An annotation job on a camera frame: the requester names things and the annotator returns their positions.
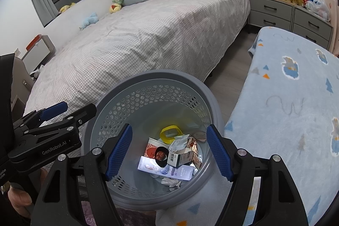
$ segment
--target gray trash can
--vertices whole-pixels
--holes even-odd
[[[206,131],[213,123],[223,133],[224,123],[215,97],[189,74],[151,70],[132,76],[104,95],[97,110],[82,136],[82,154],[101,147],[125,123],[133,129],[133,140],[119,173],[107,184],[116,205],[133,210],[167,209],[195,194],[215,168],[210,148],[204,142],[198,143],[201,168],[177,190],[170,191],[160,178],[137,169],[149,137],[158,140],[164,127],[177,125],[183,133],[192,133]]]

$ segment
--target bed sheet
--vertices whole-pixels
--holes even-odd
[[[33,86],[25,114],[65,101],[67,113],[48,123],[56,122],[151,69],[179,70],[203,81],[249,12],[249,0],[150,0],[124,7],[56,53]]]
[[[249,53],[245,84],[224,137],[253,156],[284,160],[313,226],[339,190],[339,59],[288,31],[262,28]],[[182,204],[157,212],[156,225],[214,226],[231,183],[218,168]],[[253,222],[256,177],[244,226]]]

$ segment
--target clear plastic bag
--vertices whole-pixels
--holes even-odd
[[[325,21],[331,20],[331,13],[324,0],[307,1],[305,7]]]

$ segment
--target lavender packaging box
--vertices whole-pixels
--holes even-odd
[[[157,165],[154,159],[142,156],[140,158],[138,170],[169,178],[190,180],[193,175],[194,167],[182,165],[179,168],[175,168],[170,165],[166,165],[166,167],[161,168]]]

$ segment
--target human hand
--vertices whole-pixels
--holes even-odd
[[[47,174],[48,172],[44,168],[41,168],[41,185],[45,181]],[[13,208],[18,212],[18,214],[26,218],[31,217],[31,214],[28,212],[26,207],[32,204],[32,199],[27,192],[13,188],[11,186],[10,190],[8,191],[8,199],[10,200]]]

